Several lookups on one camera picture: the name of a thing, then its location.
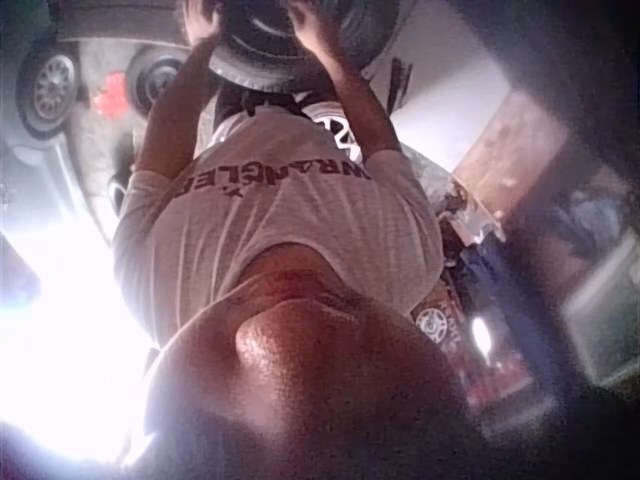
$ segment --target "skin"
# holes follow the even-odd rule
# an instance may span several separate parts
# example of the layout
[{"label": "skin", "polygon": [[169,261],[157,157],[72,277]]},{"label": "skin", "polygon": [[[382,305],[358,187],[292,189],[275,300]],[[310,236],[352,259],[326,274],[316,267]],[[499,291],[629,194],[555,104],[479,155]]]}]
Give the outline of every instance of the skin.
[{"label": "skin", "polygon": [[[307,2],[290,2],[289,13],[300,43],[333,80],[365,158],[399,150],[329,23]],[[187,2],[194,50],[154,107],[138,169],[175,178],[192,161],[220,15]],[[476,438],[439,349],[397,312],[350,290],[317,252],[294,244],[259,255],[163,349],[147,378],[143,423],[146,434],[178,439],[213,425],[205,430],[225,445],[214,462],[219,478],[436,473],[459,465],[447,457]],[[215,441],[205,443],[218,452]]]}]

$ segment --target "car tire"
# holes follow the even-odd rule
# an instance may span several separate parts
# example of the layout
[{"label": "car tire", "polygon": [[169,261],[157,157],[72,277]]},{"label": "car tire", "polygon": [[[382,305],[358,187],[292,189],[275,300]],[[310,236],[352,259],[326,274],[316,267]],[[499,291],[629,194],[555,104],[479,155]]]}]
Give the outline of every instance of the car tire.
[{"label": "car tire", "polygon": [[125,74],[127,102],[147,118],[160,94],[173,81],[189,51],[171,47],[148,47],[129,62]]},{"label": "car tire", "polygon": [[[320,1],[340,24],[340,44],[344,51],[363,69],[392,38],[401,0]],[[183,2],[178,0],[176,16],[184,32]],[[327,85],[324,70],[295,40],[286,13],[277,12],[279,7],[275,1],[273,5],[262,3],[269,9],[260,7],[257,13],[255,10],[248,13],[248,9],[261,5],[260,2],[236,0],[225,5],[227,33],[213,53],[212,70],[230,82],[265,92],[295,93]],[[332,8],[336,5],[342,5],[342,10]],[[277,18],[271,15],[274,10]]]},{"label": "car tire", "polygon": [[37,45],[18,76],[18,111],[27,131],[47,140],[57,135],[78,97],[80,69],[72,43]]}]

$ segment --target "man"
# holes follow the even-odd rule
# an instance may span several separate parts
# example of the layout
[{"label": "man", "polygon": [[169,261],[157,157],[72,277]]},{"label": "man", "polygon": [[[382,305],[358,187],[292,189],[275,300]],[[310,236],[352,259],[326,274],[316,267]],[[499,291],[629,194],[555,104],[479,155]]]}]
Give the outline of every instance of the man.
[{"label": "man", "polygon": [[476,439],[438,348],[407,319],[442,269],[394,129],[312,3],[289,2],[363,166],[308,119],[258,107],[193,160],[221,9],[150,116],[114,240],[161,353],[137,468],[167,478],[394,478],[465,470]]}]

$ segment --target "bright light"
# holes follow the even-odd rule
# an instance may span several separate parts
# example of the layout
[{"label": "bright light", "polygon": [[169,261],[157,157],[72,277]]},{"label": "bright light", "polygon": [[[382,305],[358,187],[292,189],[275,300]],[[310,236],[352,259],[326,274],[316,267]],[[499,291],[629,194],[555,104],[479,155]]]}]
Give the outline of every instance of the bright light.
[{"label": "bright light", "polygon": [[473,319],[473,322],[471,322],[471,332],[473,333],[473,340],[476,343],[476,347],[484,358],[488,358],[493,348],[493,341],[491,340],[489,328],[487,328],[487,324],[483,318],[476,317]]},{"label": "bright light", "polygon": [[124,307],[110,253],[51,245],[42,297],[0,312],[0,420],[78,459],[113,461],[130,428],[149,341]]}]

